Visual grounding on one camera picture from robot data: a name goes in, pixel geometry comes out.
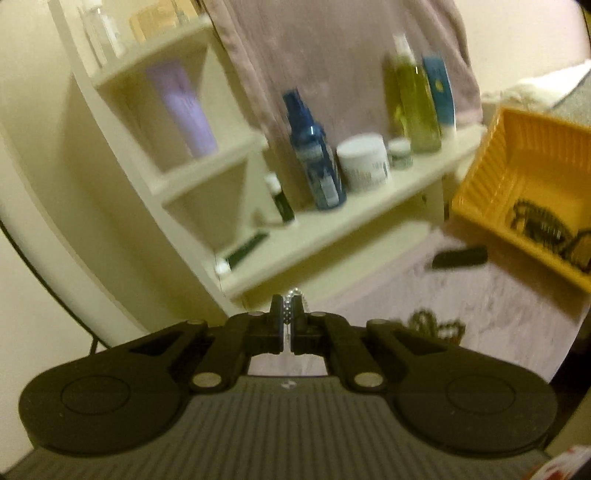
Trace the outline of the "small green label jar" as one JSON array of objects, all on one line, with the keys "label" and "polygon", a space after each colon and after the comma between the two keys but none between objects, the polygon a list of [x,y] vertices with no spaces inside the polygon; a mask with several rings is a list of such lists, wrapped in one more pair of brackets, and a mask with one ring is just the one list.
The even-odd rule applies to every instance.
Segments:
[{"label": "small green label jar", "polygon": [[387,145],[391,166],[396,170],[406,170],[413,165],[411,142],[405,137],[394,138]]}]

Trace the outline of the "grey woven pillow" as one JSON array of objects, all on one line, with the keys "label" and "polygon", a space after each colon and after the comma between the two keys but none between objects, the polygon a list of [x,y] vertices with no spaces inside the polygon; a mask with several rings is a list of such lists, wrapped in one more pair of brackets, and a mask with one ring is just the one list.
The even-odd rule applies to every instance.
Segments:
[{"label": "grey woven pillow", "polygon": [[591,124],[590,77],[585,77],[575,89],[558,102],[550,115],[571,123],[589,127]]}]

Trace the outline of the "lilac hanging towel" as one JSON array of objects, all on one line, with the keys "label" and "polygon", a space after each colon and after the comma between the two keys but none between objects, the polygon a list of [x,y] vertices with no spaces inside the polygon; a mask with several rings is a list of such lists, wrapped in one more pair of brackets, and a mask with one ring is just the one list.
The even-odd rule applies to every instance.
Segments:
[{"label": "lilac hanging towel", "polygon": [[391,134],[387,65],[394,36],[419,58],[439,55],[460,125],[483,119],[465,25],[452,1],[207,1],[204,7],[270,140],[270,168],[298,205],[311,202],[290,146],[283,93],[295,89],[329,144],[365,132]]}]

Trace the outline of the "white black lip balm stick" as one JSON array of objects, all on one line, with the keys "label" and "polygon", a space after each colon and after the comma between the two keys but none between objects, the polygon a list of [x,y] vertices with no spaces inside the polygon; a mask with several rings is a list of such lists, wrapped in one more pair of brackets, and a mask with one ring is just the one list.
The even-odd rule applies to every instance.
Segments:
[{"label": "white black lip balm stick", "polygon": [[294,209],[290,205],[290,201],[287,200],[287,195],[283,191],[283,186],[280,184],[280,179],[276,173],[267,173],[264,177],[264,183],[266,188],[270,192],[270,196],[273,198],[273,203],[276,205],[276,209],[280,213],[281,221],[284,225],[294,225],[297,222]]}]

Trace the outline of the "dark green tube white cap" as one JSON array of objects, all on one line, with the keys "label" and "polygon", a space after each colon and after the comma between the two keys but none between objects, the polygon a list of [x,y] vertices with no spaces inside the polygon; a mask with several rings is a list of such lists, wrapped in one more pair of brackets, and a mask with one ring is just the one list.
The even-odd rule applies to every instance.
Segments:
[{"label": "dark green tube white cap", "polygon": [[244,241],[242,245],[239,245],[232,250],[228,255],[220,258],[216,261],[214,266],[214,272],[218,277],[223,277],[232,272],[235,267],[242,262],[246,256],[249,256],[254,249],[263,243],[264,240],[269,238],[270,234],[264,231],[259,231],[252,235],[249,239]]}]

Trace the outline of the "white cream jar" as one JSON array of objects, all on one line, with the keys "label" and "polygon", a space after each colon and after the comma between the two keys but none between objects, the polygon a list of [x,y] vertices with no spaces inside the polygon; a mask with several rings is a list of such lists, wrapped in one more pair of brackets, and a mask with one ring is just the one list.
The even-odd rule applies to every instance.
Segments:
[{"label": "white cream jar", "polygon": [[378,133],[349,137],[337,146],[337,156],[346,185],[353,192],[371,191],[390,179],[388,152]]}]

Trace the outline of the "green olive spray bottle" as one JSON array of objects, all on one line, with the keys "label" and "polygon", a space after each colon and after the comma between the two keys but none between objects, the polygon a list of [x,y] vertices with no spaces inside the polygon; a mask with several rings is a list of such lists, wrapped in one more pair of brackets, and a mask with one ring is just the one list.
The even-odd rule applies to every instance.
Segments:
[{"label": "green olive spray bottle", "polygon": [[405,34],[394,34],[393,45],[382,65],[391,130],[404,135],[414,153],[437,152],[442,134],[426,71]]}]

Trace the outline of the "lilac tube on shelf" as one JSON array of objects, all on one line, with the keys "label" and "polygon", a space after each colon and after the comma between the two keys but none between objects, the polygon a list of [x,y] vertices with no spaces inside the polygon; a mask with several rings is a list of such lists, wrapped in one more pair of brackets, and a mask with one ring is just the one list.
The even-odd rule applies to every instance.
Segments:
[{"label": "lilac tube on shelf", "polygon": [[192,83],[179,60],[157,63],[145,70],[193,157],[214,154],[218,145]]}]

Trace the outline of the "white pillow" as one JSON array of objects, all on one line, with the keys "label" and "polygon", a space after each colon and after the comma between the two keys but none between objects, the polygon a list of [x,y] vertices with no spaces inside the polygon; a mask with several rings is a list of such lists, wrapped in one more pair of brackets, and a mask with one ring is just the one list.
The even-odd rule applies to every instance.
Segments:
[{"label": "white pillow", "polygon": [[524,78],[505,89],[484,93],[482,106],[496,109],[507,105],[529,111],[545,111],[570,94],[589,73],[590,60],[585,60],[541,76]]}]

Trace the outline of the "cream wooden shelf unit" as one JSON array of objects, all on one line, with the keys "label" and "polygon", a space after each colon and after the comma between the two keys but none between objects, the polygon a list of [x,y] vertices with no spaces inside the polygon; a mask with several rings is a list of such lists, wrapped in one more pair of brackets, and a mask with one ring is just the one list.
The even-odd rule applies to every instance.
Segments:
[{"label": "cream wooden shelf unit", "polygon": [[[100,65],[80,3],[53,1],[49,8],[74,79],[117,163],[209,298],[228,313],[245,307],[246,293],[358,233],[405,246],[423,239],[443,219],[443,178],[472,156],[484,132],[480,122],[460,125],[439,152],[329,212],[290,200],[280,180],[297,218],[284,225],[264,183],[270,172],[280,179],[270,168],[270,140],[206,9]],[[148,67],[170,60],[179,60],[189,76],[218,145],[214,154],[191,155],[146,76]],[[259,231],[269,238],[218,277],[216,261]]]}]

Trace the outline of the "orange plastic tray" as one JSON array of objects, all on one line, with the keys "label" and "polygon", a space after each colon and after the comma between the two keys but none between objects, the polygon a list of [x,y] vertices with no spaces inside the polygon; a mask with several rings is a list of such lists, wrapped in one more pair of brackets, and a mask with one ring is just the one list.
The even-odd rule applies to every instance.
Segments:
[{"label": "orange plastic tray", "polygon": [[451,209],[589,292],[589,274],[511,226],[519,201],[550,211],[572,233],[590,227],[588,126],[499,108]]}]

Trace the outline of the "small cardboard box on shelf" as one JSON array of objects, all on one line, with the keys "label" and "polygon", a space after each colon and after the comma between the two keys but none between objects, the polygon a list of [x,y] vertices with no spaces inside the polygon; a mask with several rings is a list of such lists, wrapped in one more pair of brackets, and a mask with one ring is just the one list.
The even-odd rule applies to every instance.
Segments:
[{"label": "small cardboard box on shelf", "polygon": [[144,43],[163,31],[179,26],[176,2],[158,1],[134,13],[128,23],[134,39],[138,43]]}]

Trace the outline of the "blue white tube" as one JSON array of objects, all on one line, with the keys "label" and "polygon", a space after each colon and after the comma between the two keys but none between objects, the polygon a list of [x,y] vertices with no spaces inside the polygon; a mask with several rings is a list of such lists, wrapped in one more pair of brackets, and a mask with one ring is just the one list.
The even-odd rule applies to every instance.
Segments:
[{"label": "blue white tube", "polygon": [[452,85],[444,60],[439,56],[424,56],[423,67],[428,77],[433,102],[442,134],[456,134],[456,106]]}]

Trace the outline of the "black rectangular case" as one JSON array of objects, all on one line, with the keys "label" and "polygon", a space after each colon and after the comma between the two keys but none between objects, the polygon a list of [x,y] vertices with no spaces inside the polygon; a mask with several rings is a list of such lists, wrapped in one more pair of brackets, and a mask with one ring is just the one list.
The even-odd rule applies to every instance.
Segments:
[{"label": "black rectangular case", "polygon": [[449,270],[475,267],[487,263],[488,258],[488,249],[485,246],[446,250],[435,255],[431,262],[431,268]]}]

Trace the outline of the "blue spray bottle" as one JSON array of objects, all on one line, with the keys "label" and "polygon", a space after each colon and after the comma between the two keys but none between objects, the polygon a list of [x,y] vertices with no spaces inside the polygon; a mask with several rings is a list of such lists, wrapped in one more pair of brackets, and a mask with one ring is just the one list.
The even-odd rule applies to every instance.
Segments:
[{"label": "blue spray bottle", "polygon": [[346,191],[324,128],[315,121],[297,89],[284,92],[283,102],[290,123],[290,144],[304,169],[315,206],[321,211],[342,206]]}]

